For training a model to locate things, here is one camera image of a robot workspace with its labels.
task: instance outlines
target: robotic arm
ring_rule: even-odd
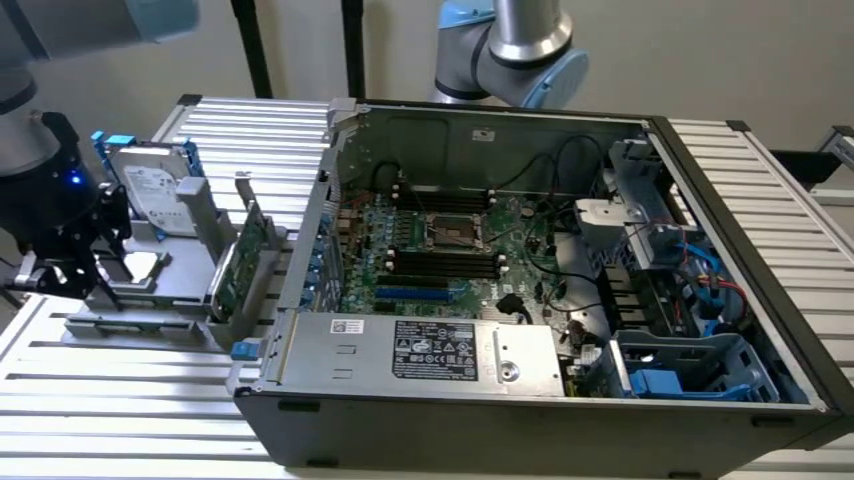
[[[159,42],[192,30],[195,0],[11,0],[0,3],[0,228],[24,261],[11,289],[86,298],[99,266],[128,281],[122,240],[131,236],[124,187],[98,185],[79,136],[62,113],[39,108],[24,66],[106,48]]]
[[[558,0],[447,0],[433,101],[563,108],[587,74]]]

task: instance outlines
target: motherboard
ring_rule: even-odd
[[[539,197],[357,193],[339,211],[347,277],[341,311],[537,323],[562,330],[563,304],[554,225],[555,207]],[[502,299],[526,315],[502,312]]]

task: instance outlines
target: power supply label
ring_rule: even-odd
[[[395,322],[391,373],[414,380],[478,381],[475,326]]]

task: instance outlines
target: white sticker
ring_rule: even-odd
[[[152,225],[171,235],[196,235],[190,210],[175,195],[175,177],[159,168],[140,166],[124,167],[124,175],[131,183],[132,195],[143,208],[140,213]]]
[[[471,139],[475,142],[494,142],[495,132],[493,130],[473,130]]]
[[[330,327],[330,333],[351,333],[361,335],[365,332],[365,320],[335,319]]]

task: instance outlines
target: black pole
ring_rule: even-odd
[[[235,12],[238,27],[240,28],[240,40],[243,41],[246,62],[250,66],[255,96],[258,98],[272,98],[272,84],[270,83],[270,71],[267,70],[267,59],[264,58],[262,31],[258,26],[255,0],[231,0],[231,9]]]
[[[363,0],[342,0],[345,20],[345,56],[347,58],[347,94],[365,98],[365,45],[362,38]]]

